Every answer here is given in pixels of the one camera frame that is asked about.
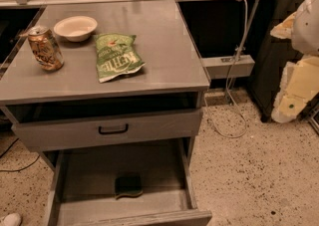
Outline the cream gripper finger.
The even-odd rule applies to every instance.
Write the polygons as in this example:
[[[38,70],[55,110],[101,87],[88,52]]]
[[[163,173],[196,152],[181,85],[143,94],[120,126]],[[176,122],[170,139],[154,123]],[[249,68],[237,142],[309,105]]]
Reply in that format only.
[[[292,13],[283,22],[274,26],[270,31],[270,35],[278,39],[290,39],[292,37],[295,16],[296,13]]]
[[[288,62],[283,69],[271,118],[290,122],[319,93],[319,57],[304,55],[297,63]]]

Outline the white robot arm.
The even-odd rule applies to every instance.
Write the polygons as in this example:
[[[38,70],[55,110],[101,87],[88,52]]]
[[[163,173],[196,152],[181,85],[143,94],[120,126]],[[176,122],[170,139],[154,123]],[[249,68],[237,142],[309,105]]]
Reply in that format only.
[[[296,63],[284,67],[271,118],[280,123],[290,122],[319,93],[319,0],[304,0],[298,9],[270,35],[290,39],[292,48],[302,54]]]

